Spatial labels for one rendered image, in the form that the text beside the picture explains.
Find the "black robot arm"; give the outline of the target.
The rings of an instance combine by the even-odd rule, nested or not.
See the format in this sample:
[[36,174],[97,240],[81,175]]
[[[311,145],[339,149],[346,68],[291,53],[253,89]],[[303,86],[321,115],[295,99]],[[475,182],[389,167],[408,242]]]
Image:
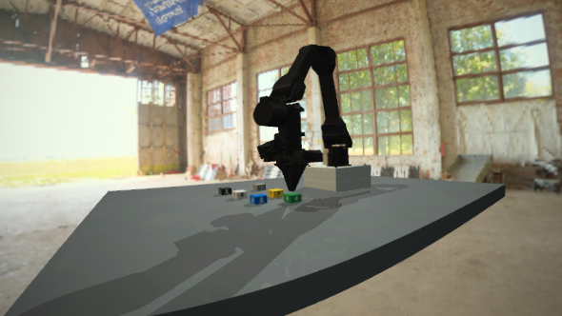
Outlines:
[[[321,132],[325,148],[328,149],[326,167],[347,167],[352,140],[345,122],[339,116],[333,71],[335,51],[330,47],[306,45],[299,49],[289,72],[280,77],[272,86],[271,94],[260,96],[252,118],[259,126],[275,128],[301,128],[301,112],[304,108],[294,103],[303,98],[305,78],[310,68],[317,74],[325,112],[325,122]],[[343,145],[345,146],[332,146]],[[282,139],[274,134],[274,139],[257,147],[261,159],[272,159],[290,149],[287,136]]]

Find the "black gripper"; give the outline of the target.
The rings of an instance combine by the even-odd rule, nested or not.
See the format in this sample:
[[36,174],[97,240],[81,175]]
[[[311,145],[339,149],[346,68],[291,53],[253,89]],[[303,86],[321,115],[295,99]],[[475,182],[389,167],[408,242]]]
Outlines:
[[285,149],[272,159],[264,159],[264,162],[276,162],[274,165],[281,169],[288,190],[293,192],[306,166],[309,163],[324,162],[324,153],[320,149],[302,148],[302,136],[305,136],[305,132],[301,132],[301,128],[279,128],[278,133],[275,134],[280,139],[282,136],[287,136],[290,149]]

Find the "green block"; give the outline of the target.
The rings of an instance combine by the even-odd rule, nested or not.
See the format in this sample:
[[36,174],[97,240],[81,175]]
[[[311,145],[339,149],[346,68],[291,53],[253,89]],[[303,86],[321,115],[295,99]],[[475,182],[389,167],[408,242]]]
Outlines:
[[284,202],[294,203],[302,201],[302,194],[299,193],[288,193],[284,194]]

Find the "blue block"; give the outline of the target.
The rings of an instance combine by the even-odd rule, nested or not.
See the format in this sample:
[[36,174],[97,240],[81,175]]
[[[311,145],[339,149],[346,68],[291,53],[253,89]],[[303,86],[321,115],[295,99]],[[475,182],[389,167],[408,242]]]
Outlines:
[[267,203],[267,195],[263,195],[263,194],[251,195],[250,202],[253,204]]

